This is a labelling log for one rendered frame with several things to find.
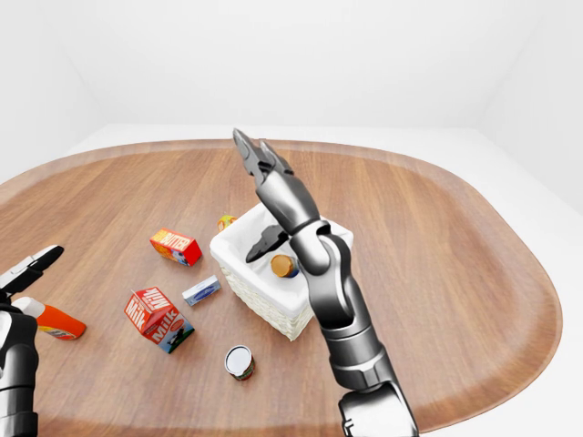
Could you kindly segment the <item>bottle with brown cap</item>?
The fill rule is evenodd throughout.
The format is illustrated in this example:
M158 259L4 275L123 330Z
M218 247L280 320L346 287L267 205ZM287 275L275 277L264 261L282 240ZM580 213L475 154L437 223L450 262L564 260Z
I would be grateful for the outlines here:
M279 278L294 278L299 272L299 263L295 257L278 254L271 259L271 270Z

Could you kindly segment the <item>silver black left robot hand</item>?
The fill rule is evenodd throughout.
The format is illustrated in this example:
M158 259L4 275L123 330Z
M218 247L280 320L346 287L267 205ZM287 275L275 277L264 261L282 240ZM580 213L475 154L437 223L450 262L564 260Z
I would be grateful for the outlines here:
M10 348L34 344L32 319L12 305L12 298L40 279L63 252L63 247L50 245L0 274L0 368L4 368Z

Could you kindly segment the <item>white wicker basket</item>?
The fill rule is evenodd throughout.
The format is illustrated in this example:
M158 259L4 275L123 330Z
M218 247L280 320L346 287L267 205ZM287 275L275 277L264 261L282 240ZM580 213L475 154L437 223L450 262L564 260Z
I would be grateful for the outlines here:
M295 340L313 316L306 278L302 273L279 278L271 269L273 256L294 255L290 244L286 242L252 263L245 261L261 232L276 223L259 203L211 240L210 254L233 292L273 328Z

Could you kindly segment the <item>small blue white box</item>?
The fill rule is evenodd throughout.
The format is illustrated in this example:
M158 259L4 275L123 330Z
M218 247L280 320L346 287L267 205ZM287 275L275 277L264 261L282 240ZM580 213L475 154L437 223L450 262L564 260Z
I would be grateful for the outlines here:
M182 297L190 306L193 306L219 289L220 282L218 278L215 275L211 275L190 289L183 291Z

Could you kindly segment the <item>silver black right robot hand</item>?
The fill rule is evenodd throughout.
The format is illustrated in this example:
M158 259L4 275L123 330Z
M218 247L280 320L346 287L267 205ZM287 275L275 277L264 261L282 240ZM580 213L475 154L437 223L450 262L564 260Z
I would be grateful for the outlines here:
M312 275L321 275L329 267L330 258L317 231L324 226L316 204L288 162L269 144L255 145L235 128L233 139L248 173L255 178L256 193L291 237L291 247L301 264Z

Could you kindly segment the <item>red white milk carton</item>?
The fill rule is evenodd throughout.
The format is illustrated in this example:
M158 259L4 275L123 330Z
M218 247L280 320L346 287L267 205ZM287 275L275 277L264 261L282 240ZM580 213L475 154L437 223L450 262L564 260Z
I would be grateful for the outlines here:
M172 353L195 330L157 287L133 291L124 312L143 337L166 353Z

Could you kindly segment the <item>red orange butter box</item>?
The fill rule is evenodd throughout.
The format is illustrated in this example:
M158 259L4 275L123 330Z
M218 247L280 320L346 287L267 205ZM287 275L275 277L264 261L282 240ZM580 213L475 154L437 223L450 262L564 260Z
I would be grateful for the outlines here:
M193 266L202 255L195 239L170 229L160 229L149 241L162 257L185 266Z

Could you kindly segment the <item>orange bottle with white cap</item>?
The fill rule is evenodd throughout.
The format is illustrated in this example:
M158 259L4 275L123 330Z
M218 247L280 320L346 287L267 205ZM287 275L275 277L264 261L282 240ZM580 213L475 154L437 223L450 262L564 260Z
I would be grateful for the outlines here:
M19 298L12 304L25 315L35 318L40 331L57 339L75 340L87 329L87 325L82 321L30 297Z

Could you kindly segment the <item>tin with white lid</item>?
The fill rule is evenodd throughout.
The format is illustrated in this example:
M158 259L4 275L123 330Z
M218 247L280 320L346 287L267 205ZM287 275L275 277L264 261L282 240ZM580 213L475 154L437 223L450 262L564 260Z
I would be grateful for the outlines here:
M225 357L225 369L238 381L245 381L254 373L255 361L251 350L245 345L231 348Z

